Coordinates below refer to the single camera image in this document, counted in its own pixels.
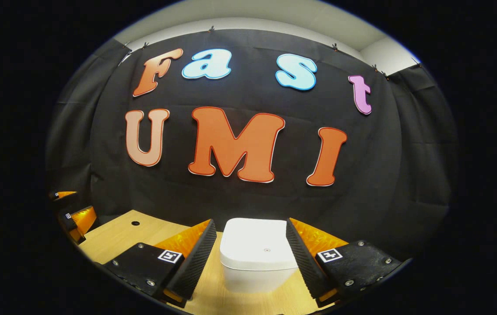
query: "black fabric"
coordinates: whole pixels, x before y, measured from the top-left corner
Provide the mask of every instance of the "black fabric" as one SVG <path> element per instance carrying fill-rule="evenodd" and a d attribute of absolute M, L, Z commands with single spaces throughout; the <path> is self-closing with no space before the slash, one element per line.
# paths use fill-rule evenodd
<path fill-rule="evenodd" d="M 79 209 L 91 205 L 90 132 L 108 77 L 130 50 L 111 39 L 80 66 L 52 109 L 46 140 L 48 192 L 78 191 Z"/>
<path fill-rule="evenodd" d="M 184 54 L 156 79 L 158 87 L 133 98 L 144 62 L 176 48 Z M 232 52 L 231 73 L 220 80 L 183 78 L 181 71 L 191 57 L 212 48 Z M 423 69 L 406 69 L 386 80 L 368 64 L 326 45 L 260 30 L 169 38 L 133 52 L 114 68 L 124 56 L 124 51 L 117 51 L 112 63 L 102 68 L 104 78 L 109 76 L 104 89 L 96 76 L 84 77 L 82 87 L 73 87 L 91 91 L 86 101 L 80 101 L 88 104 L 86 110 L 60 112 L 53 129 L 59 140 L 50 144 L 61 150 L 49 155 L 56 160 L 49 165 L 57 166 L 50 172 L 56 178 L 50 186 L 64 183 L 73 185 L 64 189 L 87 190 L 90 175 L 90 197 L 100 223 L 130 209 L 190 226 L 211 218 L 218 231 L 233 217 L 293 217 L 345 241 L 367 239 L 404 260 L 421 249 L 446 212 L 456 167 L 456 136 L 447 104 Z M 284 53 L 314 60 L 318 70 L 312 90 L 278 84 L 276 59 Z M 355 108 L 350 75 L 363 76 L 371 88 L 367 100 L 373 110 L 368 116 Z M 91 84 L 97 88 L 87 88 Z M 197 131 L 191 114 L 200 106 L 222 108 L 237 136 L 257 113 L 285 120 L 276 140 L 272 183 L 240 180 L 236 172 L 244 158 L 228 178 L 219 169 L 212 177 L 188 171 Z M 128 156 L 124 116 L 130 110 L 142 110 L 146 116 L 158 108 L 170 110 L 170 117 L 164 123 L 162 158 L 148 168 Z M 336 182 L 311 187 L 306 178 L 320 152 L 321 127 L 342 130 L 348 140 L 340 150 Z M 144 151 L 150 146 L 150 128 L 145 117 L 139 139 Z M 68 135 L 74 138 L 63 143 Z M 212 164 L 217 165 L 213 156 Z"/>

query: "ridged rubber pad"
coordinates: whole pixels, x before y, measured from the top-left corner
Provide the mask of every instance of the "ridged rubber pad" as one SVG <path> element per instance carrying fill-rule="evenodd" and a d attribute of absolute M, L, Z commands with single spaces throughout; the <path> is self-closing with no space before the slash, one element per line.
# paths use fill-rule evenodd
<path fill-rule="evenodd" d="M 215 223 L 214 220 L 210 220 L 210 223 L 200 236 L 200 239 L 198 239 L 188 258 L 186 258 L 184 263 L 178 268 L 178 271 L 176 271 L 174 277 L 169 281 L 166 286 L 168 290 L 185 300 L 192 298 L 192 294 L 194 293 L 194 289 L 196 289 L 196 285 L 198 285 L 216 238 Z M 183 307 L 185 303 L 186 301 L 183 301 L 180 304 Z"/>
<path fill-rule="evenodd" d="M 293 256 L 295 256 L 297 266 L 301 271 L 301 275 L 303 276 L 305 285 L 307 285 L 307 288 L 309 289 L 311 297 L 317 299 L 324 295 L 324 293 L 334 289 L 334 287 L 328 283 L 326 275 L 322 272 L 320 267 L 318 267 L 314 257 L 310 255 L 291 220 L 287 220 L 285 236 L 287 237 L 289 246 L 291 247 Z"/>

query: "white wall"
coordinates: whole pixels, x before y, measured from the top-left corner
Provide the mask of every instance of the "white wall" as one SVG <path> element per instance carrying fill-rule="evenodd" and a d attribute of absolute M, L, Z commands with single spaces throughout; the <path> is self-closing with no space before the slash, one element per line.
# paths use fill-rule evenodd
<path fill-rule="evenodd" d="M 390 37 L 373 42 L 361 50 L 361 55 L 368 64 L 376 64 L 377 69 L 387 75 L 416 64 L 412 58 L 420 62 L 416 56 Z"/>
<path fill-rule="evenodd" d="M 299 36 L 302 38 L 314 40 L 315 42 L 320 42 L 328 46 L 331 46 L 335 42 L 336 45 L 338 46 L 338 50 L 340 50 L 341 52 L 345 52 L 346 54 L 354 56 L 355 58 L 358 58 L 359 60 L 365 62 L 365 59 L 363 58 L 362 54 L 358 52 L 358 50 L 353 49 L 352 47 L 340 42 L 339 40 L 335 40 L 334 38 L 330 38 L 323 34 L 319 34 L 317 32 L 308 30 L 306 28 L 300 28 L 299 26 L 294 26 L 292 24 L 276 22 L 271 20 L 262 20 L 261 18 L 245 18 L 245 17 L 211 18 L 208 20 L 201 20 L 196 22 L 180 24 L 139 38 L 138 40 L 130 42 L 127 46 L 132 51 L 135 51 L 141 48 L 145 42 L 148 42 L 149 45 L 152 45 L 156 42 L 160 42 L 161 40 L 165 40 L 168 38 L 184 34 L 191 34 L 194 32 L 206 31 L 209 30 L 212 25 L 215 26 L 216 30 L 242 28 L 249 30 L 282 32 L 284 34 L 291 34 L 294 36 Z"/>

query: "foam letter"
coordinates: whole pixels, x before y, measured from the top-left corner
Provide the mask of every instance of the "foam letter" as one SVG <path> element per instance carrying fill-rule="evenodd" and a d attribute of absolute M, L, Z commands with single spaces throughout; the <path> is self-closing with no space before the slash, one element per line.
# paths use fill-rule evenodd
<path fill-rule="evenodd" d="M 144 63 L 145 69 L 141 76 L 140 84 L 137 86 L 136 90 L 132 94 L 134 97 L 144 95 L 151 92 L 157 87 L 157 82 L 155 82 L 155 75 L 159 74 L 159 78 L 162 78 L 168 71 L 170 67 L 170 59 L 178 59 L 182 56 L 182 49 L 178 48 L 167 52 L 160 56 L 156 56 L 147 60 Z"/>
<path fill-rule="evenodd" d="M 246 154 L 244 167 L 237 173 L 243 181 L 270 183 L 276 137 L 285 127 L 280 116 L 260 113 L 248 122 L 238 137 L 235 137 L 225 112 L 217 107 L 200 107 L 192 112 L 198 122 L 196 155 L 188 170 L 193 174 L 212 176 L 215 167 L 211 164 L 211 152 L 221 173 L 229 177 Z"/>
<path fill-rule="evenodd" d="M 312 60 L 294 54 L 283 54 L 276 62 L 283 70 L 276 72 L 276 80 L 282 86 L 305 91 L 316 84 L 313 72 L 317 71 L 317 65 Z"/>
<path fill-rule="evenodd" d="M 362 114 L 371 113 L 371 105 L 367 104 L 365 93 L 371 94 L 371 88 L 365 84 L 362 76 L 349 76 L 348 80 L 354 85 L 354 102 L 357 110 Z"/>
<path fill-rule="evenodd" d="M 152 167 L 161 159 L 162 153 L 162 128 L 164 121 L 169 117 L 170 112 L 166 109 L 154 109 L 149 112 L 148 117 L 151 124 L 151 148 L 148 152 L 140 149 L 139 131 L 140 121 L 143 119 L 143 112 L 131 110 L 126 113 L 126 148 L 128 155 L 135 163 L 146 167 Z"/>
<path fill-rule="evenodd" d="M 231 52 L 225 49 L 209 49 L 198 52 L 192 56 L 194 61 L 182 69 L 182 76 L 188 79 L 201 77 L 219 79 L 226 77 L 231 72 L 231 69 L 227 67 L 231 56 Z"/>
<path fill-rule="evenodd" d="M 342 143 L 346 142 L 348 136 L 345 132 L 325 127 L 318 130 L 318 135 L 322 139 L 320 155 L 314 172 L 307 177 L 307 184 L 311 186 L 330 186 L 334 184 L 334 167 L 338 161 L 338 154 Z"/>

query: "ceiling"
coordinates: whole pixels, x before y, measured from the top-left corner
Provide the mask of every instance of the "ceiling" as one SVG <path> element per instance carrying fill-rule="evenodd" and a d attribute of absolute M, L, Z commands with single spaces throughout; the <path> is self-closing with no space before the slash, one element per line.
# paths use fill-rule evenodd
<path fill-rule="evenodd" d="M 133 42 L 188 22 L 243 17 L 307 28 L 358 51 L 387 37 L 360 18 L 318 0 L 184 0 L 146 16 L 114 38 L 119 42 Z"/>

